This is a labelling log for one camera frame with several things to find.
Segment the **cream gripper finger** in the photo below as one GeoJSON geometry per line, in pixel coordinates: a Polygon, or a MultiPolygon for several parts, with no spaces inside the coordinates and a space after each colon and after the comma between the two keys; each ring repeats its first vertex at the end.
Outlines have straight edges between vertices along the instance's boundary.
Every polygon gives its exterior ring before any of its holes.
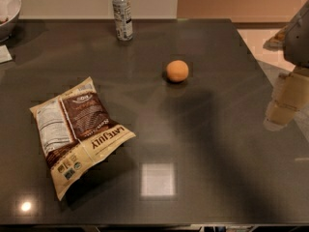
{"type": "Polygon", "coordinates": [[[280,73],[274,83],[271,101],[267,106],[264,126],[269,131],[280,131],[295,114],[309,102],[309,69],[295,67],[280,73]]]}

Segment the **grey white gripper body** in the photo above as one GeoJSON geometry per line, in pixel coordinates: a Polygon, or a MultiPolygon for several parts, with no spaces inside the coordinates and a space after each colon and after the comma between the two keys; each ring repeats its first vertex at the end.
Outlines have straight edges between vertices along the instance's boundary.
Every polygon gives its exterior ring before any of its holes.
{"type": "Polygon", "coordinates": [[[286,61],[296,66],[309,67],[309,0],[289,22],[283,52],[286,61]]]}

